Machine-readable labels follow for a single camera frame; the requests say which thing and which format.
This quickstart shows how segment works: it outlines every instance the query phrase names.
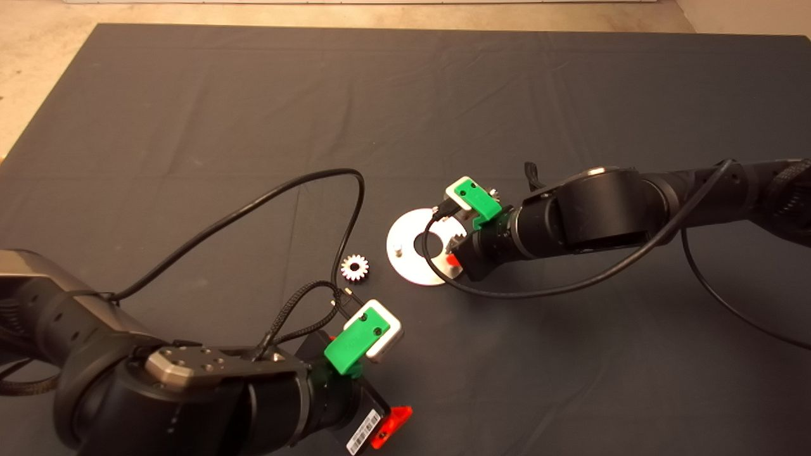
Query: metal disc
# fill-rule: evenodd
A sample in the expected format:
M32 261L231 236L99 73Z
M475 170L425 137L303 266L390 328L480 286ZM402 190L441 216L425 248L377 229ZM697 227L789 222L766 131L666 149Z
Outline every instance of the metal disc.
M431 271L431 268L414 249L414 240L425 230L425 225L431 220L433 210L415 209L404 213L388 230L386 238L386 252L388 261L397 273L405 280L418 285L442 285L442 279ZM448 263L448 254L444 248L453 236L467 235L465 227L453 217L434 223L431 233L436 234L442 241L442 252L431 259L446 276L454 278L461 273L461 268Z

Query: red component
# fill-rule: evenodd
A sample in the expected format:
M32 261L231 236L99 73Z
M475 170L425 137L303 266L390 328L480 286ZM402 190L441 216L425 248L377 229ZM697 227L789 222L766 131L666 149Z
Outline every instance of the red component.
M380 425L377 433L371 439L371 447L379 450L384 443L392 436L397 430L411 418L411 413L414 410L411 407L392 407L392 412L388 414L383 424Z
M446 261L448 262L448 264L449 264L449 265L451 265L451 266L456 266L456 267L460 267L460 266L461 266L461 263L459 262L459 260L457 260L456 256L455 256L455 255L453 255L453 254L448 255L448 257L447 257L445 260L446 260Z

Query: white label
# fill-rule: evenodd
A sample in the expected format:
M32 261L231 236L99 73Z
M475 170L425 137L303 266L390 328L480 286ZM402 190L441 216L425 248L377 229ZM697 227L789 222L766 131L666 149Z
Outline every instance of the white label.
M380 414L378 414L375 409L371 409L369 415L366 415L366 419L360 424L358 430L355 431L349 443L346 444L346 450L349 451L352 456L355 456L358 450L360 450L360 447L363 446L363 442L366 441L371 431L379 422Z

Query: spur gear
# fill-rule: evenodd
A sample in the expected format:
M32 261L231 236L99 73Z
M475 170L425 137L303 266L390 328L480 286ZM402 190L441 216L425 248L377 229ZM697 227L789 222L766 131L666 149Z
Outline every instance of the spur gear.
M369 274L369 261L364 256L349 255L341 263L341 275L350 282L360 282Z

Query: cable plug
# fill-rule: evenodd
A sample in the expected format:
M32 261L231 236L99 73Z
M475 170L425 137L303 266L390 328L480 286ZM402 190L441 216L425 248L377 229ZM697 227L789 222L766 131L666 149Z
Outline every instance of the cable plug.
M459 211L461 211L461 206L456 201L446 198L440 205L434 207L434 215L431 216L431 220L438 222L446 217L451 217Z

